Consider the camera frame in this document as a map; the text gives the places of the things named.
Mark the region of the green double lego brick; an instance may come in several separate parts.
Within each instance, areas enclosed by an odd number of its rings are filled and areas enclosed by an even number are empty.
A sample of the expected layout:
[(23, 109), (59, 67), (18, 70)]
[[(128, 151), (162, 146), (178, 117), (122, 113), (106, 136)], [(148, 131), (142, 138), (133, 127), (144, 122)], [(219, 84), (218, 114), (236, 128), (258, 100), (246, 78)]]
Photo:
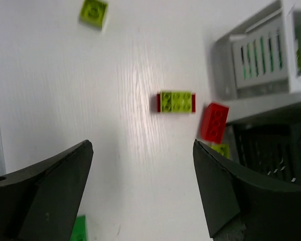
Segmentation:
[(87, 226), (86, 226), (86, 216), (76, 217), (74, 227), (71, 233), (70, 241), (87, 241)]

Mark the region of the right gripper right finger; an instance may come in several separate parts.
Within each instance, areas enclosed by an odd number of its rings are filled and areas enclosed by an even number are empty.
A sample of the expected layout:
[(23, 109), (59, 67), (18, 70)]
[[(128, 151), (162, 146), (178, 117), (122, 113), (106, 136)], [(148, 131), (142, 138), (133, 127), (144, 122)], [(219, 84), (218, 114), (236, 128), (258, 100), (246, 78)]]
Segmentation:
[(237, 164), (194, 141), (194, 167), (213, 240), (301, 240), (301, 186)]

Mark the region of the yellow-green small lego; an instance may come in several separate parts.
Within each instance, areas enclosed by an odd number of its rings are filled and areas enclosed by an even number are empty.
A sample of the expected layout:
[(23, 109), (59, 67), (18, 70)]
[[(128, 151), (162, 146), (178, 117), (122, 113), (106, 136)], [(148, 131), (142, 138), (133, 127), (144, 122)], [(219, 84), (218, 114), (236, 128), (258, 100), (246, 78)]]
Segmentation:
[(211, 144), (210, 147), (221, 154), (223, 157), (230, 157), (229, 145), (228, 144)]

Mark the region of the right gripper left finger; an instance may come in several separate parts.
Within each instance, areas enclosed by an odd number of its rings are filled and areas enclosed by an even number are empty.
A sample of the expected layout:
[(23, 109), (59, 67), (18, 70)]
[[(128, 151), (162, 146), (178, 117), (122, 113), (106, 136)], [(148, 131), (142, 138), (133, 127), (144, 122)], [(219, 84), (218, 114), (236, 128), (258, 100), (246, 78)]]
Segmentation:
[(0, 176), (0, 240), (70, 240), (92, 159), (84, 140)]

